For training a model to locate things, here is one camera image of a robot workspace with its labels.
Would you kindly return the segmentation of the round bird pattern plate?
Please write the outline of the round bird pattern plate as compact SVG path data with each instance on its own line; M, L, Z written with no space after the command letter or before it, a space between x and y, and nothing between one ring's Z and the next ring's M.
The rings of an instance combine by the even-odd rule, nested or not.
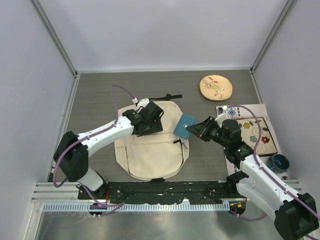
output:
M233 85L224 76L207 75L199 82L200 93L211 101L224 101L233 94Z

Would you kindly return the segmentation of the black mounting base plate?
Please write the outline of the black mounting base plate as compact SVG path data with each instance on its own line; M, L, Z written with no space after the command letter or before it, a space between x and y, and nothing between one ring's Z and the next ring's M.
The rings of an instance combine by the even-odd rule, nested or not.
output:
M228 181L148 181L148 182L107 182L102 189L86 191L81 185L79 200L109 200L112 204L131 205L173 205L184 199L190 204L220 204L223 199L243 199L234 184Z

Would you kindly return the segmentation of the small blue wallet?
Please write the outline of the small blue wallet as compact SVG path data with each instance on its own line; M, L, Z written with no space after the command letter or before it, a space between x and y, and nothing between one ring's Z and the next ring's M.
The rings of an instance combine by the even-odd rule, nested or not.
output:
M177 137L188 140L191 133L187 130L187 127L195 125L196 122L196 117L183 113L173 131L173 134Z

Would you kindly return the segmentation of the blue ceramic mug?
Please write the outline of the blue ceramic mug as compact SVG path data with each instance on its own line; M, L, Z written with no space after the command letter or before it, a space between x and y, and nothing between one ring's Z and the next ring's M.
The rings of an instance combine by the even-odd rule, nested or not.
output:
M290 167L289 160L282 154L274 154L266 161L267 167L274 173L281 174Z

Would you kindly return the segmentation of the patterned white placemat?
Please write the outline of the patterned white placemat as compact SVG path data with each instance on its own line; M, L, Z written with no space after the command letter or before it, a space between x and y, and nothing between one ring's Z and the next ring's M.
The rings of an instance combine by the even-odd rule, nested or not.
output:
M239 107L239 106L229 107L227 109L227 116L229 119L233 119L233 120L244 119L244 118L255 118L259 128L260 128L260 123L258 118L264 118L271 132L274 143L277 147L278 154L281 153L281 149L276 137L276 133L271 124L266 106L264 104L247 104L247 105L244 105L243 107ZM259 157L266 164L266 161L269 159L270 156L259 156Z

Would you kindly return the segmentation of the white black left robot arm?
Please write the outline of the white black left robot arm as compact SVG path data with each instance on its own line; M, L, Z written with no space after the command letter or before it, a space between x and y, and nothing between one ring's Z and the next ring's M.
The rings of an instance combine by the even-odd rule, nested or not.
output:
M117 114L115 120L96 129L79 134L66 132L53 155L56 168L62 170L66 180L80 183L93 198L102 199L108 185L97 171L90 168L89 158L117 140L161 132L163 114L164 110L155 102L140 102L134 109Z

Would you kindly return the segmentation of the cream canvas backpack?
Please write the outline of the cream canvas backpack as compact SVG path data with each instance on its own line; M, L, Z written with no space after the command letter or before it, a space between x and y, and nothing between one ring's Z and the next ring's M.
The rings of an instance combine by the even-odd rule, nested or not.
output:
M174 135L183 115L173 101L155 102L164 114L163 131L151 135L131 135L114 142L116 162L133 178L151 181L175 176L189 157L189 141Z

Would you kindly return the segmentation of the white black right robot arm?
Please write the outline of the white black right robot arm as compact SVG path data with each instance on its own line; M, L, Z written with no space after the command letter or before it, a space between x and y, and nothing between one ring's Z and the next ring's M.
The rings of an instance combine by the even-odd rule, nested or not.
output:
M208 117L187 130L205 142L214 141L223 146L227 160L239 169L226 178L226 193L252 201L273 220L283 239L298 240L320 227L314 198L299 193L278 178L242 140L236 120L226 119L219 125Z

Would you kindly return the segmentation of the square flower pattern plate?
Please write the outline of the square flower pattern plate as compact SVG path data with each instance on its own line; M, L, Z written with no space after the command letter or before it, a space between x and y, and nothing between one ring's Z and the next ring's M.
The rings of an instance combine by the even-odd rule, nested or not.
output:
M256 154L260 157L269 157L278 153L273 136L263 117L257 118L260 127L255 118L236 118L241 129L242 140L254 149L256 143Z

